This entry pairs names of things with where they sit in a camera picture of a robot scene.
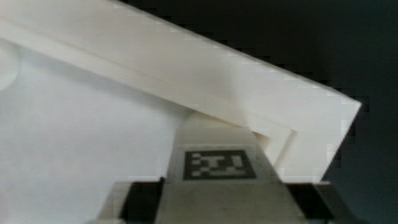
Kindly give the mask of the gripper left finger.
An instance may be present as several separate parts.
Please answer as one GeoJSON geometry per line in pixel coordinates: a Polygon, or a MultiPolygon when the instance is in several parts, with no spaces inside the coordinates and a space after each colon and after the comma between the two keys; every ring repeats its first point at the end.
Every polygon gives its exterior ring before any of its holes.
{"type": "Polygon", "coordinates": [[[154,224],[164,178],[150,182],[132,182],[118,218],[124,224],[154,224]]]}

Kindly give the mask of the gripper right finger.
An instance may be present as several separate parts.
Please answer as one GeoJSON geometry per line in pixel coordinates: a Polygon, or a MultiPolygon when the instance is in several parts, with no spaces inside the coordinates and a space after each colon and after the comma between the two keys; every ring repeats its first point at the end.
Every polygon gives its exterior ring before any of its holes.
{"type": "Polygon", "coordinates": [[[331,185],[326,182],[317,184],[287,183],[285,187],[307,224],[340,224],[339,212],[331,207],[331,185]]]}

